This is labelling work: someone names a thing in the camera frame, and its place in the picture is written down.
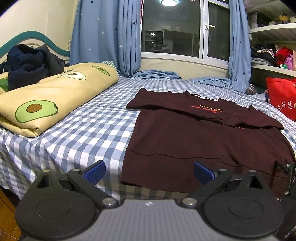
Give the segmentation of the dark maroon t-shirt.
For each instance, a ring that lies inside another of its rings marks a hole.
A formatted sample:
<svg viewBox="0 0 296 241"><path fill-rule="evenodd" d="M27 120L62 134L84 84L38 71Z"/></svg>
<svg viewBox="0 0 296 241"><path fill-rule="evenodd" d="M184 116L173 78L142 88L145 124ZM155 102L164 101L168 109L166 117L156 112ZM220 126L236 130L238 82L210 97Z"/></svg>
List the dark maroon t-shirt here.
<svg viewBox="0 0 296 241"><path fill-rule="evenodd" d="M276 196L284 194L288 180L276 161L291 164L295 153L282 124L253 106L141 89L127 108L140 113L125 151L122 184L189 193L201 186L197 161L214 172L255 170Z"/></svg>

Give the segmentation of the dark navy clothes pile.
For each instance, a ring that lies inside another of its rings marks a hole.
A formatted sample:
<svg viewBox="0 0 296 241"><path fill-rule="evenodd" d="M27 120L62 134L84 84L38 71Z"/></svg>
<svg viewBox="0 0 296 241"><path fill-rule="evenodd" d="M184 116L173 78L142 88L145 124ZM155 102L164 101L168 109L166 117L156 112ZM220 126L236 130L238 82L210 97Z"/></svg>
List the dark navy clothes pile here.
<svg viewBox="0 0 296 241"><path fill-rule="evenodd" d="M49 51L47 45L32 48L24 44L13 46L1 64L8 73L8 90L38 83L41 79L64 71L65 61Z"/></svg>

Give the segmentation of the clothes pile on shelf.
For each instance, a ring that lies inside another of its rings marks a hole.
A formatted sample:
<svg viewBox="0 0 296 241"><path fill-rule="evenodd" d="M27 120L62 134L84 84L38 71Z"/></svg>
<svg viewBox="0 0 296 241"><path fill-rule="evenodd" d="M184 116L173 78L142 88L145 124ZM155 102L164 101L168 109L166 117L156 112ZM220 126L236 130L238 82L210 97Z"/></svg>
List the clothes pile on shelf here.
<svg viewBox="0 0 296 241"><path fill-rule="evenodd" d="M251 47L252 58L263 59L274 67L279 67L281 64L284 64L288 54L293 55L292 49L287 47L280 47L275 44L255 44Z"/></svg>

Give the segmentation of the blue white checked bedsheet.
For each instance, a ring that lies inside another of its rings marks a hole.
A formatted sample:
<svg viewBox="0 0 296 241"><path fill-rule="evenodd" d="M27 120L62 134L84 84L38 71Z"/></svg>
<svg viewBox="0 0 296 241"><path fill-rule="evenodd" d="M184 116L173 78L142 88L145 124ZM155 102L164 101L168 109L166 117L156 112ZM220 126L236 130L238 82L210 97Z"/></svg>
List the blue white checked bedsheet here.
<svg viewBox="0 0 296 241"><path fill-rule="evenodd" d="M278 120L284 127L282 134L295 147L295 122L253 96L183 79L120 77L112 87L36 138L1 129L1 187L22 198L41 170L64 173L102 160L106 174L97 186L116 199L185 197L185 193L125 186L119 182L125 149L138 116L138 111L127 110L126 105L141 88L157 92L188 91L204 98L222 98L243 107L253 106Z"/></svg>

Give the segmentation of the yellow avocado print quilt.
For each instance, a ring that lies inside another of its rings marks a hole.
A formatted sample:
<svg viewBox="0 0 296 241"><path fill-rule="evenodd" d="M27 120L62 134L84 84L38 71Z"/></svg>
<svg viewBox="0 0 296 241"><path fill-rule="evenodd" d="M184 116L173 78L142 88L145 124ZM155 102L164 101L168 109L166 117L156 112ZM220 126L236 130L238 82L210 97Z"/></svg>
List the yellow avocado print quilt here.
<svg viewBox="0 0 296 241"><path fill-rule="evenodd" d="M1 128L37 137L118 80L112 65L79 63L36 84L2 93Z"/></svg>

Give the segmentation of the red fabric tote bag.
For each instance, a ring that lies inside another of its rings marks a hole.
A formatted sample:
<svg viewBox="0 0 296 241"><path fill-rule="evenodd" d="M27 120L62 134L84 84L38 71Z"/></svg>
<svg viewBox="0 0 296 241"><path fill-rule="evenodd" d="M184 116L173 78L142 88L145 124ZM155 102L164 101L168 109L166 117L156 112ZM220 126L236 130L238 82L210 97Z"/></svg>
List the red fabric tote bag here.
<svg viewBox="0 0 296 241"><path fill-rule="evenodd" d="M268 94L271 104L286 117L295 121L296 117L296 87L295 78L266 79Z"/></svg>

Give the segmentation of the green checked pillow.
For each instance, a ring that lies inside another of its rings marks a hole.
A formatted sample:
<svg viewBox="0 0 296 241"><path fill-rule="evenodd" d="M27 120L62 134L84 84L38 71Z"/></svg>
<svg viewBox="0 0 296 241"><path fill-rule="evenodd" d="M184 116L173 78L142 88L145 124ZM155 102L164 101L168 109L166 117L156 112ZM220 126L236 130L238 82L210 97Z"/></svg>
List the green checked pillow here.
<svg viewBox="0 0 296 241"><path fill-rule="evenodd" d="M115 69L118 69L118 67L114 64L113 61L102 61L101 64L105 64L105 65L111 66Z"/></svg>

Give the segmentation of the right blue star curtain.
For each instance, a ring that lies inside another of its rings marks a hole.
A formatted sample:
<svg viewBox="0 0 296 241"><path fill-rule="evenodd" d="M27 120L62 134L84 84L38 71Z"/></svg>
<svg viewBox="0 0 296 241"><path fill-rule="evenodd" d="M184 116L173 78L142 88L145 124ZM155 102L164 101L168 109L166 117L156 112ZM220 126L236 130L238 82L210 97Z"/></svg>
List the right blue star curtain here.
<svg viewBox="0 0 296 241"><path fill-rule="evenodd" d="M243 1L229 1L230 9L230 55L229 75L232 88L245 93L251 78L251 47L247 13Z"/></svg>

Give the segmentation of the blue star curtain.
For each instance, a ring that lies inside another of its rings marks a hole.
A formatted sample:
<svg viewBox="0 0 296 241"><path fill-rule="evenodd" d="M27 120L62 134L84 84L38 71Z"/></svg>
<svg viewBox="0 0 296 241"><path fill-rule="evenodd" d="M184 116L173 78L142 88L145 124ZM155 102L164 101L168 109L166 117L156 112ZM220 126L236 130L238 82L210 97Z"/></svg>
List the blue star curtain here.
<svg viewBox="0 0 296 241"><path fill-rule="evenodd" d="M112 61L128 77L140 75L140 1L79 1L70 64Z"/></svg>
<svg viewBox="0 0 296 241"><path fill-rule="evenodd" d="M230 9L230 55L229 75L232 88L245 93L251 78L251 47L247 13L243 1L229 1Z"/></svg>

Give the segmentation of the pink handbag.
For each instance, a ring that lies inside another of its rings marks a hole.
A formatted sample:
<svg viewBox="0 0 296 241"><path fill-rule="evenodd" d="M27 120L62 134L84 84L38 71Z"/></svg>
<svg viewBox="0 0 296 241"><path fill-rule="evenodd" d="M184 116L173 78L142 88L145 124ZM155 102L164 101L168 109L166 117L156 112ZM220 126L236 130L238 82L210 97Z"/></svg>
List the pink handbag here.
<svg viewBox="0 0 296 241"><path fill-rule="evenodd" d="M293 70L293 55L292 54L288 54L284 65L287 67L288 70Z"/></svg>

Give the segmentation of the left blue star curtain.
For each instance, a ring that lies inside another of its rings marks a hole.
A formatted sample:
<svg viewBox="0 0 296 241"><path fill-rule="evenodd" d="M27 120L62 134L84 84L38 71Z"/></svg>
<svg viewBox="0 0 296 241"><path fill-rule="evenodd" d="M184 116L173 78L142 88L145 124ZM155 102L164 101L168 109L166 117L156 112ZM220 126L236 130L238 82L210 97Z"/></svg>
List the left blue star curtain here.
<svg viewBox="0 0 296 241"><path fill-rule="evenodd" d="M79 1L70 64L112 61L128 77L140 75L140 1Z"/></svg>

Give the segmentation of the teal white headboard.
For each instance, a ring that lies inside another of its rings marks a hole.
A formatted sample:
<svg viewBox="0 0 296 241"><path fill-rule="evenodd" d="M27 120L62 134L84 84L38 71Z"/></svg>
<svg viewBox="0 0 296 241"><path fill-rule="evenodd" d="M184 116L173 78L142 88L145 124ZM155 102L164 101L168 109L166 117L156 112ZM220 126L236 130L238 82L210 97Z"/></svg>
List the teal white headboard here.
<svg viewBox="0 0 296 241"><path fill-rule="evenodd" d="M69 46L67 46L67 49L60 48L43 33L37 31L26 31L17 34L16 36L14 36L13 38L1 45L1 63L7 61L8 52L13 46L18 44L24 44L34 49L46 45L51 53L58 56L60 59L69 62Z"/></svg>

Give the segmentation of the white framed window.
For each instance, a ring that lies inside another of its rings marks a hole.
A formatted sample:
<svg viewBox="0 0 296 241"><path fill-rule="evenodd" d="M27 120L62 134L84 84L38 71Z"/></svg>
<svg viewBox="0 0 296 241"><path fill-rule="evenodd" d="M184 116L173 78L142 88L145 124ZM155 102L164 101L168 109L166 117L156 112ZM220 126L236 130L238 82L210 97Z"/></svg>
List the white framed window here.
<svg viewBox="0 0 296 241"><path fill-rule="evenodd" d="M141 52L189 56L226 66L229 1L142 1Z"/></svg>

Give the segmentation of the white wall shelf unit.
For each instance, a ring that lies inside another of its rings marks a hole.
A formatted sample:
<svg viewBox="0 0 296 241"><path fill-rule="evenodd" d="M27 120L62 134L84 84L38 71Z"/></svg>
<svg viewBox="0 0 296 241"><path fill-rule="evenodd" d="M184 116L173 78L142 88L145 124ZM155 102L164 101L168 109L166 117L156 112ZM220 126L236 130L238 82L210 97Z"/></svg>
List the white wall shelf unit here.
<svg viewBox="0 0 296 241"><path fill-rule="evenodd" d="M295 78L295 9L283 1L244 1L252 52L251 83L266 88L266 78Z"/></svg>

